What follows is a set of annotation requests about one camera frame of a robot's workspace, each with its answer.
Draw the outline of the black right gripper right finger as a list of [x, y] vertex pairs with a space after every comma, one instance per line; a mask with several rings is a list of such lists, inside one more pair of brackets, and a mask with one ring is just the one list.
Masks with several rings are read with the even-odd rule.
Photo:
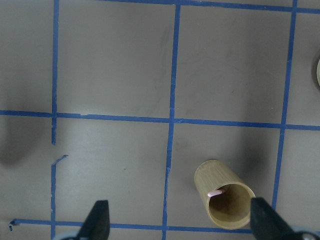
[[299, 240], [300, 234], [262, 197], [250, 201], [250, 229], [256, 240]]

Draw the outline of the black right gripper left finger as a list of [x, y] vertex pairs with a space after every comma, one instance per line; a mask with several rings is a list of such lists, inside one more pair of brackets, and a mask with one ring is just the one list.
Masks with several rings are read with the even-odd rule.
[[110, 228], [109, 202], [108, 200], [97, 200], [76, 235], [76, 239], [107, 240]]

